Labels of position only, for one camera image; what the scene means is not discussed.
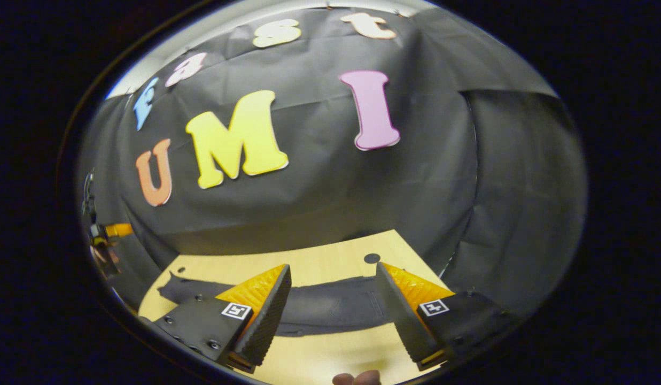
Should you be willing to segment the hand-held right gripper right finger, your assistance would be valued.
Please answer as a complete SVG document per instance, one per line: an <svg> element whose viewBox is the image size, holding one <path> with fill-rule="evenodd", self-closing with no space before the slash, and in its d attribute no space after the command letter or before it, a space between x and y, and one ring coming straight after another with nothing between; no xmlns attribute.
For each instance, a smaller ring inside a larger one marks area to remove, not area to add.
<svg viewBox="0 0 661 385"><path fill-rule="evenodd" d="M455 294L381 261L375 283L419 371L463 363L520 322L516 314L475 290Z"/></svg>

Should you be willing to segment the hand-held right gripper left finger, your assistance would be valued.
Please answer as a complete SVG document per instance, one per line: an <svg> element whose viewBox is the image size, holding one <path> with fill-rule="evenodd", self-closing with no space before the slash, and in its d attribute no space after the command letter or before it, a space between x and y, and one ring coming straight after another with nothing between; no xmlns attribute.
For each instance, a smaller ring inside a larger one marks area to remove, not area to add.
<svg viewBox="0 0 661 385"><path fill-rule="evenodd" d="M290 290L290 265L279 265L216 296L197 294L149 326L218 365L254 373L276 335Z"/></svg>

